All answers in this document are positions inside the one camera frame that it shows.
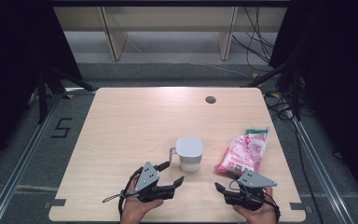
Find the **white mug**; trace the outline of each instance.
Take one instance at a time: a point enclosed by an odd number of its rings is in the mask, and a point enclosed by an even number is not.
[[[185,172],[196,172],[200,169],[203,144],[198,137],[181,137],[176,141],[176,147],[170,150],[170,160],[172,154],[178,154],[180,168]]]

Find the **aluminum rail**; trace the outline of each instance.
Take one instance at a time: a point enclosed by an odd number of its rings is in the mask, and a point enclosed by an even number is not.
[[[14,192],[16,191],[16,187],[19,185],[21,178],[34,155],[34,152],[39,145],[41,138],[43,137],[43,133],[45,132],[48,122],[51,118],[51,115],[57,106],[58,102],[61,100],[62,95],[56,94],[53,96],[51,103],[48,106],[48,113],[43,122],[37,125],[33,136],[31,137],[30,142],[27,147],[22,152],[22,155],[14,168],[13,172],[10,175],[10,178],[4,185],[2,191],[0,192],[0,220],[5,213],[8,204],[10,203],[11,198],[13,197]]]
[[[302,122],[297,120],[296,118],[293,119],[293,122],[298,130],[298,135],[303,142],[304,149],[310,160],[313,170],[316,176],[318,177],[319,181],[321,182],[322,188],[324,189],[324,193],[327,199],[329,200],[329,202],[331,203],[331,206],[333,207],[333,210],[336,213],[339,223],[342,224],[354,223],[347,205],[343,201],[341,195],[338,192],[336,185],[334,184],[329,173],[324,167],[324,164],[321,161],[312,142],[310,141],[310,138],[308,137],[307,132],[305,131],[304,126],[302,125]]]

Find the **black backdrop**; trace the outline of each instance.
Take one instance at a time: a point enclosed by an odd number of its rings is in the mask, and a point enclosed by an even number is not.
[[[0,1],[0,150],[36,87],[44,66],[81,78],[51,7]]]
[[[288,8],[271,65],[285,61],[309,18],[304,7]],[[316,115],[358,182],[358,1],[325,1],[319,19],[300,75]]]

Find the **tripod leg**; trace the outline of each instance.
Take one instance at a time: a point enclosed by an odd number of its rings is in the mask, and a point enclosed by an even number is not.
[[[46,114],[48,113],[48,101],[46,99],[46,91],[45,91],[45,75],[46,71],[41,69],[38,74],[37,80],[37,91],[39,95],[39,121],[41,123],[43,119],[45,119]]]
[[[272,71],[268,72],[267,74],[265,74],[264,76],[262,76],[261,78],[253,81],[247,87],[256,87],[256,86],[260,85],[261,83],[269,80],[270,78],[275,77],[276,75],[280,74],[285,68],[286,68],[286,63],[283,63],[283,64],[279,65],[278,67],[276,67],[274,70],[272,70]]]
[[[71,75],[63,72],[61,69],[58,69],[58,68],[54,68],[54,67],[50,67],[49,68],[55,75],[59,76],[59,77],[62,77],[62,78],[65,78],[65,79],[68,79],[70,80],[71,82],[75,83],[77,86],[79,87],[83,87],[85,90],[87,91],[96,91],[97,89],[92,87],[91,85],[89,85],[88,83],[80,80],[80,79],[77,79],[77,78],[74,78],[72,77]]]
[[[297,118],[297,120],[301,120],[300,118],[300,105],[299,105],[299,73],[298,68],[295,67],[295,73],[293,75],[293,102],[292,102],[292,110],[293,115]]]

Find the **wrist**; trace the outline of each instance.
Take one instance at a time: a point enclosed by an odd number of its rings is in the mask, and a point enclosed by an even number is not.
[[[121,217],[120,224],[138,224],[141,220],[137,220],[134,216],[124,215]]]
[[[276,221],[263,222],[263,220],[252,220],[252,221],[246,220],[245,224],[278,224],[278,222]]]

